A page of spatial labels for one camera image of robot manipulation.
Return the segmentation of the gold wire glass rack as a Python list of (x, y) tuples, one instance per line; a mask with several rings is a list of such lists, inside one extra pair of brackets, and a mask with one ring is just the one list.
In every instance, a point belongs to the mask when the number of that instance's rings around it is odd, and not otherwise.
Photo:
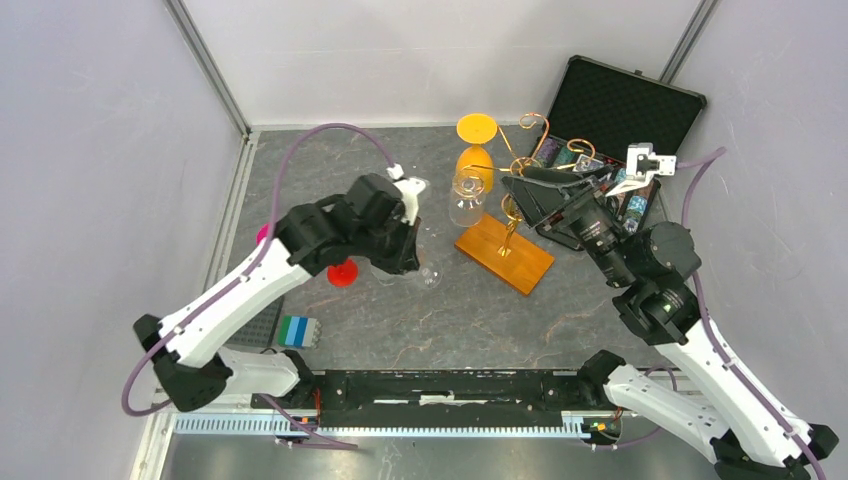
[[(534, 150), (529, 155), (520, 156), (515, 153), (503, 129), (496, 121), (498, 125), (496, 136), (502, 138), (512, 156), (512, 161), (507, 167), (494, 165), (494, 185), (497, 173), (504, 176), (521, 175), (526, 167), (540, 164), (537, 155), (549, 136), (550, 122), (545, 116), (535, 112), (528, 112), (519, 120), (519, 125), (523, 129), (531, 129), (539, 122), (544, 124), (544, 128)], [(522, 295), (528, 296), (551, 268), (554, 257), (515, 233), (523, 219), (508, 194), (505, 194), (501, 200), (501, 209), (507, 217), (506, 223), (488, 214), (484, 203), (482, 219), (472, 227), (463, 227), (465, 231), (456, 240), (454, 246), (505, 284)]]

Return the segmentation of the yellow wine glass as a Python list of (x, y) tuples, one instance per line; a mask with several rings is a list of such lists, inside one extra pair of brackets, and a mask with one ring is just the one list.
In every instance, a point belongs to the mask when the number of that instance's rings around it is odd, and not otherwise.
[(475, 174), (483, 182), (483, 191), (489, 193), (494, 186), (494, 163), (484, 145), (498, 134), (498, 125), (489, 115), (470, 113), (456, 124), (459, 138), (469, 146), (459, 155), (457, 174)]

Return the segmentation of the clear glass back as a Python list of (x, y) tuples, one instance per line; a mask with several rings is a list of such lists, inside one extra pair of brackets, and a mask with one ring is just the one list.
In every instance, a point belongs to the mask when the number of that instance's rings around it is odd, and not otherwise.
[(443, 278), (442, 266), (439, 259), (428, 247), (416, 246), (419, 268), (412, 273), (411, 282), (421, 289), (436, 288)]

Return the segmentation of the red wine glass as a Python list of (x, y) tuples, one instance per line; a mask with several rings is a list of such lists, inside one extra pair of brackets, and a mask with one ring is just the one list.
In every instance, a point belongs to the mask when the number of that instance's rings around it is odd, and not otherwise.
[(359, 276), (357, 264), (348, 258), (343, 263), (331, 265), (326, 270), (328, 282), (337, 288), (346, 288), (355, 283)]

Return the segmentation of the pink wine glass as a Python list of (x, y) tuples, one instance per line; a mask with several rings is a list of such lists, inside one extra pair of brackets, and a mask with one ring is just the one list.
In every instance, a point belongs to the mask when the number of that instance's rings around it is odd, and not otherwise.
[(256, 240), (257, 245), (260, 245), (267, 238), (268, 230), (269, 230), (269, 224), (266, 223), (257, 231), (256, 236), (255, 236), (255, 240)]

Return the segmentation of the clear textured glass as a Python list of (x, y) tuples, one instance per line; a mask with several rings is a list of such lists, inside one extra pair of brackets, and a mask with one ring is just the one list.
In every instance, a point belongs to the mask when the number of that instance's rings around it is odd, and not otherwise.
[(399, 280), (403, 279), (402, 275), (387, 273), (374, 265), (371, 265), (371, 273), (376, 278), (376, 280), (383, 286), (394, 285)]

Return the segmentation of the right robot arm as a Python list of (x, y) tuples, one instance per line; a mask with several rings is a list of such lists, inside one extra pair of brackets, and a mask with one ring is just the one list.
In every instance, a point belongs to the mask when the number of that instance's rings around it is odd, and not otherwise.
[(821, 463), (838, 436), (782, 405), (724, 340), (700, 295), (701, 260), (687, 228), (663, 221), (627, 232), (606, 206), (606, 181), (594, 175), (529, 167), (501, 182), (528, 225), (579, 241), (618, 290), (612, 303), (622, 323), (704, 396), (692, 401), (602, 350), (578, 373), (585, 405), (612, 403), (647, 418), (697, 450), (722, 479), (824, 477)]

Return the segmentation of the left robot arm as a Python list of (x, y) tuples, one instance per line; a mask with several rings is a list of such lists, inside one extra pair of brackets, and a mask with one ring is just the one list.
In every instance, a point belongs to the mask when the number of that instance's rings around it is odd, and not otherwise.
[(222, 395), (267, 394), (306, 405), (314, 381), (287, 354), (232, 350), (228, 340), (254, 316), (330, 266), (367, 259), (388, 275), (420, 267), (416, 177), (358, 177), (343, 194), (291, 208), (233, 271), (178, 311), (144, 315), (133, 325), (169, 402), (180, 412)]

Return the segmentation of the black poker chip case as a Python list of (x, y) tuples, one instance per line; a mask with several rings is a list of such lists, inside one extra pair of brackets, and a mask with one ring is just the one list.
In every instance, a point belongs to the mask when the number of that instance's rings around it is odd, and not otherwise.
[(548, 168), (574, 164), (580, 173), (612, 166), (620, 181), (629, 145), (648, 142), (661, 155), (676, 154), (706, 106), (701, 93), (574, 55), (536, 160)]

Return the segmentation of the green blue lego block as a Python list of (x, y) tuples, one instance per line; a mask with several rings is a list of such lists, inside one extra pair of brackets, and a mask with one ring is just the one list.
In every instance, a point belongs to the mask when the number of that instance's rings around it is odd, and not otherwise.
[(321, 333), (320, 322), (303, 316), (284, 316), (277, 332), (276, 344), (290, 349), (314, 348)]

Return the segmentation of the grey lego baseplate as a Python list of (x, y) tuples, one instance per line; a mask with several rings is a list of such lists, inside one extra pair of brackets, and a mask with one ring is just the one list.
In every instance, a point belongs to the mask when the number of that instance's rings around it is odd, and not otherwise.
[(281, 318), (284, 298), (279, 297), (240, 327), (226, 342), (227, 346), (267, 348), (276, 338)]

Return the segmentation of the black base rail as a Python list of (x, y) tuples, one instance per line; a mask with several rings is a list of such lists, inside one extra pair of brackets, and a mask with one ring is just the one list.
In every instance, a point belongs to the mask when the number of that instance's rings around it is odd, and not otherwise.
[(178, 434), (305, 437), (287, 421), (292, 416), (339, 439), (588, 439), (615, 410), (589, 399), (571, 371), (326, 370), (274, 403), (224, 396), (172, 417)]

